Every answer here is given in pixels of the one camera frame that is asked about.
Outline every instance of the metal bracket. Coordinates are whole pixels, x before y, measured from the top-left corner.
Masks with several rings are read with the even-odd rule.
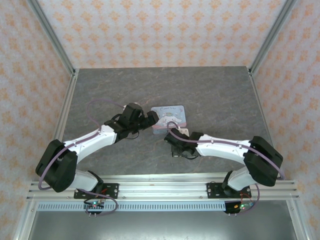
[[[224,190],[222,188],[222,182],[209,182],[206,184],[206,193],[208,196],[208,199],[229,199],[230,197],[227,196],[224,193]],[[242,196],[243,199],[248,199],[251,196],[251,190],[250,187],[244,187],[241,191],[239,191],[239,198],[241,198],[240,193],[243,193],[244,195]]]
[[[113,199],[118,198],[119,184],[118,183],[104,183],[102,186],[102,192],[100,194],[107,195]],[[94,196],[87,194],[79,189],[74,190],[74,199],[103,199],[102,196]]]

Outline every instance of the marble tabletop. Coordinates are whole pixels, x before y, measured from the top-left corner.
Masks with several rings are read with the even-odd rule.
[[[72,140],[96,129],[86,117],[92,99],[108,98],[122,105],[136,102],[144,112],[152,107],[183,105],[187,128],[213,137],[270,142],[247,68],[154,67],[80,69],[63,140]],[[90,114],[103,124],[121,109],[97,102]],[[176,174],[228,172],[241,164],[218,157],[194,160],[172,157],[165,135],[140,131],[135,140],[124,139],[87,156],[78,164],[98,175]]]

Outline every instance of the white robotic arm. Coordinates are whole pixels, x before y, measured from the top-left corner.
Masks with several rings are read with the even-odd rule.
[[[228,140],[216,138],[204,134],[199,138],[200,141],[210,140],[212,143],[199,143],[195,148],[200,156],[215,156],[223,159],[229,159],[245,165],[244,159],[248,149],[239,146],[226,145],[223,143],[214,143],[215,141],[228,141],[241,146],[250,147],[249,140]],[[233,171],[228,179],[228,186],[236,191],[241,191],[244,187],[257,183],[249,173],[246,166]]]
[[[228,140],[200,132],[187,136],[172,129],[164,140],[171,144],[173,157],[215,156],[243,164],[241,169],[228,172],[221,186],[230,198],[237,198],[242,189],[252,184],[275,185],[278,171],[253,150],[267,156],[278,168],[283,161],[280,153],[259,136],[252,140]]]
[[[57,193],[69,187],[100,193],[103,181],[91,171],[76,169],[77,164],[93,152],[127,138],[130,133],[147,129],[158,120],[154,111],[147,112],[145,116],[139,105],[129,103],[122,114],[114,116],[91,133],[66,142],[57,139],[50,142],[35,172]],[[54,160],[61,150],[65,151],[59,156],[60,160]]]

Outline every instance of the wall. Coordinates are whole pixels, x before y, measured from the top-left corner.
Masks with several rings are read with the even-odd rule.
[[[40,0],[76,68],[250,66],[285,0]]]
[[[267,124],[320,236],[320,2],[299,0],[254,76]]]
[[[11,240],[70,75],[26,0],[0,1],[0,239]]]

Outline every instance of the purple cable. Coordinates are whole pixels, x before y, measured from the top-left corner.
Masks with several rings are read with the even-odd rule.
[[[226,144],[226,145],[231,145],[231,146],[235,146],[235,147],[239,147],[241,146],[242,148],[245,148],[245,149],[248,149],[252,152],[254,152],[255,154],[257,154],[258,156],[260,156],[261,158],[263,158],[264,160],[266,160],[272,167],[274,167],[275,170],[277,170],[281,176],[281,179],[284,180],[286,179],[285,177],[285,173],[274,163],[272,162],[268,157],[266,157],[264,154],[262,154],[261,152],[257,151],[256,149],[252,148],[252,147],[249,147],[249,146],[245,146],[245,145],[242,145],[242,144],[239,144],[239,143],[234,143],[234,142],[230,142],[230,141],[223,141],[223,140],[213,140],[213,142],[211,140],[188,140],[188,139],[184,139],[184,138],[181,138],[177,135],[175,135],[170,127],[169,127],[169,124],[174,124],[176,126],[176,128],[178,128],[178,125],[174,122],[174,121],[169,121],[166,125],[169,133],[174,136],[176,139],[180,140],[180,141],[183,141],[183,142],[186,142],[186,143],[194,143],[194,144],[200,144],[200,143],[207,143],[207,144]]]
[[[110,199],[110,200],[114,201],[115,207],[114,207],[113,210],[111,210],[111,211],[106,211],[106,212],[97,214],[97,215],[95,215],[96,217],[102,217],[102,216],[105,216],[105,215],[112,214],[112,213],[114,213],[114,212],[118,209],[118,206],[119,206],[119,205],[118,205],[118,202],[117,202],[113,197],[111,197],[111,196],[107,196],[107,195],[103,195],[103,194],[99,194],[99,193],[94,193],[94,192],[91,192],[91,191],[86,191],[86,190],[84,190],[84,189],[79,189],[79,190],[82,191],[82,192],[84,192],[84,193],[86,193],[86,194],[91,194],[91,195],[94,195],[94,196],[104,197],[104,198],[106,198],[106,199]],[[90,216],[90,213],[89,213],[89,211],[88,211],[88,208],[91,207],[92,205],[93,205],[93,204],[88,205],[88,206],[86,207],[86,209],[85,209],[85,213],[88,214],[89,216]]]
[[[98,123],[97,120],[95,120],[95,119],[89,114],[89,106],[90,106],[91,104],[95,103],[95,102],[98,102],[98,101],[103,101],[103,102],[107,102],[107,103],[110,103],[110,104],[114,104],[114,105],[116,105],[116,106],[118,106],[118,107],[120,107],[120,108],[122,108],[122,109],[124,108],[124,106],[120,105],[119,103],[114,102],[114,101],[109,100],[109,99],[106,99],[106,98],[97,98],[97,99],[91,100],[91,101],[87,104],[87,106],[86,106],[86,108],[85,108],[85,113],[86,113],[88,119],[91,120],[93,123],[95,123],[95,124],[97,125],[98,131],[97,131],[95,134],[86,137],[85,139],[82,139],[82,140],[80,140],[80,141],[77,141],[76,143],[72,143],[72,144],[64,147],[61,151],[59,151],[59,152],[57,153],[57,155],[55,155],[55,156],[52,158],[52,160],[51,160],[51,161],[49,162],[49,164],[46,166],[46,168],[44,169],[44,171],[43,171],[43,173],[42,173],[42,175],[41,175],[41,177],[40,177],[40,179],[39,179],[38,188],[39,188],[40,190],[48,190],[48,189],[51,189],[50,186],[48,186],[48,187],[42,187],[42,183],[43,183],[43,181],[44,181],[44,179],[45,179],[45,176],[46,176],[47,172],[49,171],[50,167],[52,166],[52,164],[54,164],[54,162],[58,159],[58,157],[60,157],[61,154],[63,154],[67,149],[69,149],[69,148],[71,148],[71,147],[73,147],[73,146],[75,146],[75,145],[77,145],[77,144],[81,144],[81,143],[83,143],[83,142],[85,142],[85,141],[88,141],[88,140],[90,140],[90,139],[93,139],[93,138],[96,137],[96,136],[99,134],[99,132],[101,131],[101,125]]]

